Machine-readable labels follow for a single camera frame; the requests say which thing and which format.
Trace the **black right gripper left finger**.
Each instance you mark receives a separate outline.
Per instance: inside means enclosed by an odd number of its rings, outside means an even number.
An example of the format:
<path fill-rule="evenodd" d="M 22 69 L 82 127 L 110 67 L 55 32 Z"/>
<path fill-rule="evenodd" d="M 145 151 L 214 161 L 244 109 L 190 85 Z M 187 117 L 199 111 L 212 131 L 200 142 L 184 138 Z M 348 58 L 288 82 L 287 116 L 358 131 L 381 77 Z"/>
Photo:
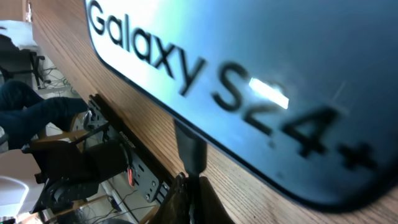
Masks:
<path fill-rule="evenodd" d="M 179 173 L 149 224 L 190 224 L 189 210 L 188 178 Z"/>

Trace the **Galaxy S24+ smartphone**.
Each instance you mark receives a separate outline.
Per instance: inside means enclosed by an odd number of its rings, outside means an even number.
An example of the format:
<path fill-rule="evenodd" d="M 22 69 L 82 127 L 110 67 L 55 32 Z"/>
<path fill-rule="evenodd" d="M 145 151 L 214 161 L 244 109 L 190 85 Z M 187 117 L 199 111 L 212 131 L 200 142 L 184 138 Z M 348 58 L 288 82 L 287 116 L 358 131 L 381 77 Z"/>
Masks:
<path fill-rule="evenodd" d="M 396 1 L 83 8 L 106 68 L 281 195 L 348 212 L 397 187 Z"/>

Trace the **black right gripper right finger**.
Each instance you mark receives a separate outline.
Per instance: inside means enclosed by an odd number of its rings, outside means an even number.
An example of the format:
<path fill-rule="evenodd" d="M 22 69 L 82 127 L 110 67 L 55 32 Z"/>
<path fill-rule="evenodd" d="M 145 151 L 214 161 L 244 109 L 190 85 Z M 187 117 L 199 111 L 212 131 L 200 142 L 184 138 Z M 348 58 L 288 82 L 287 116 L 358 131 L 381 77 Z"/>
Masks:
<path fill-rule="evenodd" d="M 234 224 L 209 179 L 194 178 L 194 222 L 199 224 Z"/>

